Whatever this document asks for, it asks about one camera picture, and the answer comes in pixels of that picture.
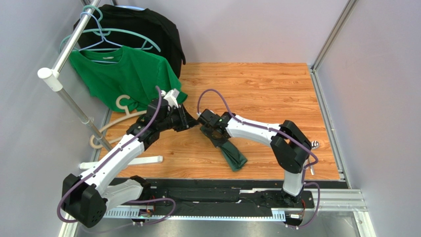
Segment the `dark green cloth napkin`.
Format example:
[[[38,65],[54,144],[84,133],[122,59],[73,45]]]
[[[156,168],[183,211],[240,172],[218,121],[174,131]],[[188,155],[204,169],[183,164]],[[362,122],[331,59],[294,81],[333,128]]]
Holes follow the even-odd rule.
[[[248,160],[232,142],[228,139],[218,140],[212,138],[210,131],[207,131],[204,126],[201,126],[200,130],[207,138],[209,138],[213,146],[221,151],[223,157],[233,172],[239,171],[244,167]]]

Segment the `shiny metal spoon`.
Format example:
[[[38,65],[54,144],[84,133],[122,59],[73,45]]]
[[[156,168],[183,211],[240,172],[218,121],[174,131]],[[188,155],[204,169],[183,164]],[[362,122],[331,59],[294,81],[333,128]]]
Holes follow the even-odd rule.
[[[320,143],[318,141],[314,140],[311,142],[311,148],[313,150],[318,149],[319,147],[320,147]]]

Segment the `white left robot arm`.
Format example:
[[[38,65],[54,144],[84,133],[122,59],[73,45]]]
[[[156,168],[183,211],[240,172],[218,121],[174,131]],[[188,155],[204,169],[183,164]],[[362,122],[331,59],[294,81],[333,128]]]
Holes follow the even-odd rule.
[[[128,164],[145,152],[160,133],[166,130],[185,131],[198,125],[180,104],[152,103],[146,114],[141,115],[126,131],[116,147],[92,168],[80,175],[69,174],[63,181],[62,198],[57,207],[57,216],[63,222],[61,211],[73,217],[72,222],[80,222],[91,228],[99,223],[106,211],[139,198],[150,184],[139,176],[132,176],[119,185],[111,185]]]

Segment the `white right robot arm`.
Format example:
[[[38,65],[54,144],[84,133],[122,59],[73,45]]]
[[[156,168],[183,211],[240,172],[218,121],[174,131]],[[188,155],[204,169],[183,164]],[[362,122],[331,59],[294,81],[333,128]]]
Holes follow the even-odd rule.
[[[283,191],[292,197],[301,194],[312,146],[295,123],[289,120],[282,124],[262,123],[228,112],[219,116],[208,109],[199,113],[198,122],[216,147],[230,138],[247,139],[270,147],[277,163],[284,169]]]

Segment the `beige plastic hanger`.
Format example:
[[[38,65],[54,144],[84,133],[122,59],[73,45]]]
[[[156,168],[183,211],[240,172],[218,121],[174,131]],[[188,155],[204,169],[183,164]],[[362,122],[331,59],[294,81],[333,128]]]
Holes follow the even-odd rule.
[[[104,126],[102,126],[100,129],[99,129],[99,131],[100,132],[104,132],[104,131],[106,131],[108,128],[110,128],[110,127],[112,127],[112,126],[114,126],[114,125],[116,125],[116,124],[118,124],[118,123],[120,123],[120,122],[122,122],[122,121],[125,121],[125,120],[127,120],[127,119],[131,119],[131,118],[134,118],[134,117],[139,117],[140,115],[144,115],[145,113],[146,113],[146,110],[143,110],[143,111],[139,111],[139,112],[130,112],[130,110],[128,109],[128,106],[126,106],[126,105],[122,105],[121,104],[121,100],[122,99],[130,99],[130,96],[128,96],[128,95],[121,95],[121,96],[119,96],[117,99],[116,99],[116,106],[119,108],[119,109],[122,109],[123,111],[124,111],[124,113],[125,113],[125,115],[124,116],[122,116],[122,117],[120,117],[120,118],[118,118],[118,119],[115,119],[115,120],[113,120],[113,121],[111,121],[111,122],[109,122],[109,123],[107,123],[106,125],[104,125]],[[89,145],[92,147],[92,148],[94,148],[94,149],[101,149],[101,148],[103,148],[103,145],[101,145],[101,144],[99,144],[99,145],[96,145],[95,143],[94,143],[94,140],[95,140],[96,138],[95,138],[95,136],[94,135],[92,135],[91,137],[90,137],[90,139],[89,139]]]

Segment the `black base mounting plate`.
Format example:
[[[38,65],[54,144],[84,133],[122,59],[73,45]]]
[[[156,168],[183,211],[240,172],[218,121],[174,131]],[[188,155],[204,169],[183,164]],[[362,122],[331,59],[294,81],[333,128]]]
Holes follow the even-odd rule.
[[[237,188],[182,188],[156,187],[151,189],[151,199],[171,198],[177,203],[252,203],[268,208],[314,208],[314,197],[310,191],[302,192],[295,201],[282,190],[243,190]]]

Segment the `bright green t-shirt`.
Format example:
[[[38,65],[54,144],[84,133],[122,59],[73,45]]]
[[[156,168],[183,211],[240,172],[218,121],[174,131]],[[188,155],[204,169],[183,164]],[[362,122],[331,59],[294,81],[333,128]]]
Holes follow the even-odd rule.
[[[111,52],[72,51],[69,62],[91,96],[115,112],[123,112],[116,105],[121,95],[130,97],[121,101],[130,111],[145,110],[158,97],[157,86],[164,91],[177,89],[178,103],[188,97],[169,62],[160,55],[123,46]]]

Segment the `black t-shirt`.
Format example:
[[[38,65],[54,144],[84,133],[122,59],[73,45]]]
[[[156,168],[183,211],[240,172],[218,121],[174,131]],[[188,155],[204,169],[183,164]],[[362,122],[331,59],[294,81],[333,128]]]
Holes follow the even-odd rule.
[[[165,16],[150,10],[135,10],[105,4],[99,7],[103,14],[100,20],[102,28],[114,28],[143,35],[153,41],[158,51],[144,39],[123,32],[111,31],[106,39],[132,48],[149,48],[147,52],[166,58],[177,77],[180,77],[186,58],[182,49],[177,26]]]

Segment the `aluminium frame rail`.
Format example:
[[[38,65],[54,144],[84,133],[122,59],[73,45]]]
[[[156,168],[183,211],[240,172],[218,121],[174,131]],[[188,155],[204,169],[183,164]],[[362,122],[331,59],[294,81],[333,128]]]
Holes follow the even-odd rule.
[[[260,218],[271,217],[275,209],[288,211],[366,211],[367,207],[359,190],[346,189],[343,182],[324,181],[321,188],[310,185],[304,191],[310,191],[314,197],[314,208],[268,208],[255,206],[252,203],[177,203],[171,198],[151,199],[151,189],[156,187],[182,188],[239,188],[243,190],[282,190],[280,183],[261,181],[227,180],[152,180],[150,188],[143,191],[144,197],[124,203],[131,206],[126,212],[129,218],[138,220],[142,214],[152,213],[153,216],[192,217],[192,218]]]

